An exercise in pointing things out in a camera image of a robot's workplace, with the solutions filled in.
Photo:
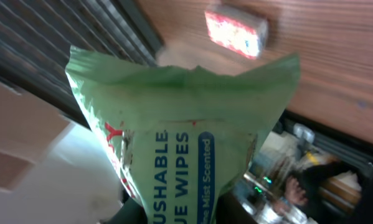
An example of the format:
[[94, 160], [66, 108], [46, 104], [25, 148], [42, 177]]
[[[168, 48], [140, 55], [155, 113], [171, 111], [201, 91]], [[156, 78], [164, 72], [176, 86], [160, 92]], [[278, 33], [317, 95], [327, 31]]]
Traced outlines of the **red white small box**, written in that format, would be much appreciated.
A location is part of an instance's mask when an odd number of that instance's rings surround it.
[[225, 4], [211, 4], [204, 14], [211, 41], [245, 58], [260, 56], [269, 30], [265, 18]]

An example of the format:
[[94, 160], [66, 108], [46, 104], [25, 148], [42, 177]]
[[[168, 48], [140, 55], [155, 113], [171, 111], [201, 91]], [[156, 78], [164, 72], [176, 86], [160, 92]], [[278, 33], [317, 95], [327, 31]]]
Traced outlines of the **teal tissue pack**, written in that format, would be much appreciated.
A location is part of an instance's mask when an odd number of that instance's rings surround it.
[[70, 48], [72, 93], [149, 223], [215, 223], [296, 91], [290, 54], [236, 76]]

